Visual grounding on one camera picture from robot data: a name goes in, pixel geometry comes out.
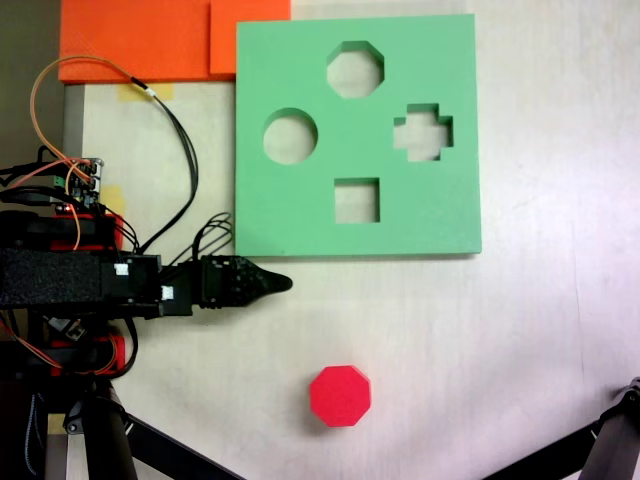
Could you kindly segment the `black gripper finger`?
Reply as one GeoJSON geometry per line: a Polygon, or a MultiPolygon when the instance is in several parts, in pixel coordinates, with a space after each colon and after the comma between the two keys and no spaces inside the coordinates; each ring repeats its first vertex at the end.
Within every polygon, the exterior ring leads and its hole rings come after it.
{"type": "Polygon", "coordinates": [[[234,262],[235,306],[247,306],[293,287],[293,280],[288,276],[264,270],[244,257],[236,257],[234,262]]]}

